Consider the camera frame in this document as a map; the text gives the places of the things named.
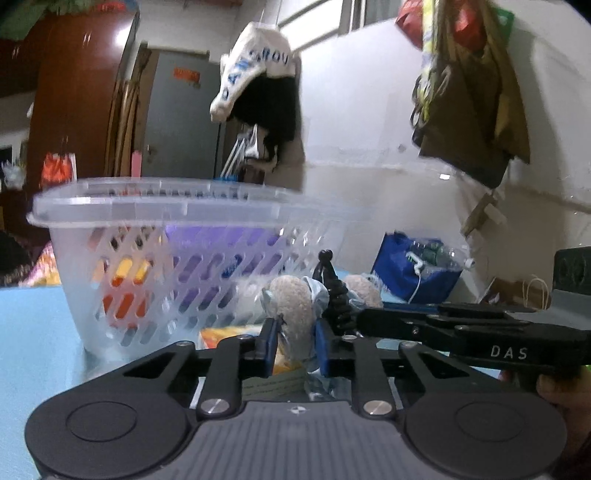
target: round pad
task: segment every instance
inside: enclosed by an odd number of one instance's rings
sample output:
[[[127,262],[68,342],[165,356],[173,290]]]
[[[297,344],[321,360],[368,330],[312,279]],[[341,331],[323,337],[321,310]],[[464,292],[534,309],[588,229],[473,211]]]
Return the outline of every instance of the round pad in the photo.
[[[566,444],[556,409],[522,392],[426,394],[407,411],[405,433],[442,470],[479,480],[536,476]]]
[[[66,392],[31,414],[25,441],[38,466],[57,476],[114,480],[161,465],[188,426],[184,409],[165,394]]]
[[[72,412],[67,425],[79,439],[110,442],[131,432],[137,417],[135,410],[123,403],[100,401]]]

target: gray door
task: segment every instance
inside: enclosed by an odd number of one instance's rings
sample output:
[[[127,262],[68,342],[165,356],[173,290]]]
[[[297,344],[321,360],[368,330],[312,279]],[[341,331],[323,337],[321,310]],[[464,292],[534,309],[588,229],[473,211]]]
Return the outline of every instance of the gray door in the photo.
[[[209,105],[220,88],[219,69],[202,57],[160,52],[148,107],[142,176],[214,177],[220,124],[212,123]],[[187,80],[191,72],[199,72],[199,84]]]

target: plastic laundry basket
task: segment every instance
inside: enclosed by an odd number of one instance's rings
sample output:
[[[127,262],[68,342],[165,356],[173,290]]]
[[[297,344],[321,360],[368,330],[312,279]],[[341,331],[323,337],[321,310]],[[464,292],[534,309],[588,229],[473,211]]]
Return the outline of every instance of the plastic laundry basket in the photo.
[[[283,189],[176,179],[94,179],[36,195],[85,348],[132,359],[236,318],[236,281],[311,274],[350,211]]]

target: wooden wardrobe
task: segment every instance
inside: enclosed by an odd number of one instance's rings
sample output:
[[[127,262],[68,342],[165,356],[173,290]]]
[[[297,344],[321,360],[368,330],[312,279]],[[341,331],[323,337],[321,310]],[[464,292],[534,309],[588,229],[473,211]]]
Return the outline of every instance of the wooden wardrobe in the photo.
[[[18,45],[15,57],[26,63],[21,49],[29,36],[35,32],[45,38],[38,40],[40,50],[36,54],[41,51],[42,58],[36,75],[30,71],[34,67],[22,67],[13,71],[20,79],[0,77],[0,95],[2,86],[11,93],[37,88],[28,140],[27,182],[22,192],[0,194],[8,232],[37,245],[49,238],[47,230],[30,226],[25,218],[33,196],[40,191],[47,153],[75,154],[78,178],[105,175],[109,131],[116,125],[117,92],[129,62],[138,17],[135,12],[53,15],[38,22]],[[4,50],[0,44],[0,54],[2,51],[10,51],[6,41]]]

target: silver bolt head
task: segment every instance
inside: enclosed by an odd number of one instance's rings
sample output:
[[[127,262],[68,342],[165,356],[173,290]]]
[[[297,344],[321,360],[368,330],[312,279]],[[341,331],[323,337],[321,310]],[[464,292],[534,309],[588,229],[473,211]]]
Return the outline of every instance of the silver bolt head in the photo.
[[[210,415],[224,413],[230,408],[230,404],[222,398],[210,398],[205,400],[199,408]]]
[[[369,415],[380,417],[392,411],[392,404],[385,400],[370,400],[363,406],[363,409]]]

